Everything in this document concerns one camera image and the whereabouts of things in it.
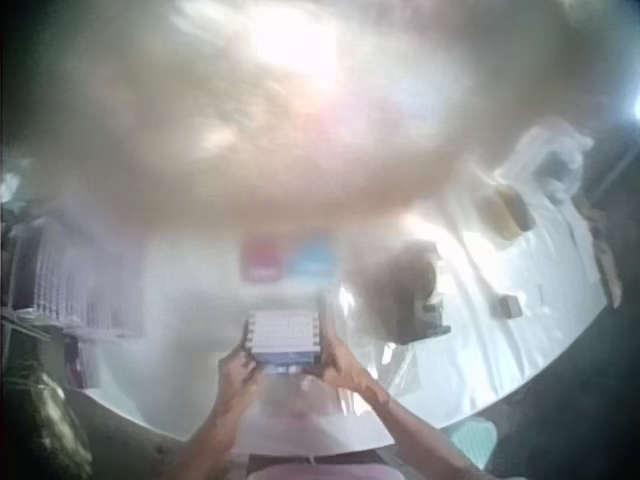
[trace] person's left hand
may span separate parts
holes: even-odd
[[[241,345],[218,362],[218,396],[213,407],[215,416],[239,418],[260,393],[262,367],[249,358]]]

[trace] bright light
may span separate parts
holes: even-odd
[[[305,76],[331,89],[337,75],[336,25],[286,5],[258,5],[249,12],[255,54],[265,63]]]

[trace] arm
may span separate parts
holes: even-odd
[[[327,331],[325,337],[322,380],[359,394],[387,427],[411,466],[434,480],[492,478],[478,470],[445,435],[394,400],[334,332]]]
[[[238,346],[220,360],[218,378],[216,403],[185,445],[168,478],[201,480],[223,473],[240,417],[256,399],[262,375],[255,362]]]

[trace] table surface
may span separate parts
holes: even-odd
[[[565,206],[563,215],[532,180],[506,180],[517,186],[537,224],[511,244],[491,237],[478,218],[477,200],[492,185],[475,173],[466,174],[444,196],[334,235],[338,245],[356,250],[408,239],[437,243],[448,267],[444,322],[452,332],[411,345],[411,368],[419,380],[417,388],[399,398],[436,427],[472,415],[526,383],[569,347],[606,304],[595,260],[576,247],[580,236],[586,236],[583,245],[589,238],[581,218],[566,214],[573,206]],[[518,295],[521,318],[491,316],[461,242],[496,291]],[[101,386],[89,395],[177,438],[187,438],[198,427],[215,398],[217,360],[241,330],[241,322],[233,319],[275,293],[302,298],[313,290],[289,281],[243,287],[237,244],[235,236],[211,231],[173,232],[154,240],[144,272],[147,333],[100,347]],[[349,415],[291,416],[256,408],[242,422],[236,451],[329,455],[392,443],[377,417],[361,407]]]

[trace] pink cloth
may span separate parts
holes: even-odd
[[[249,476],[249,480],[404,480],[397,470],[375,463],[361,465],[311,465],[290,463],[265,468]]]

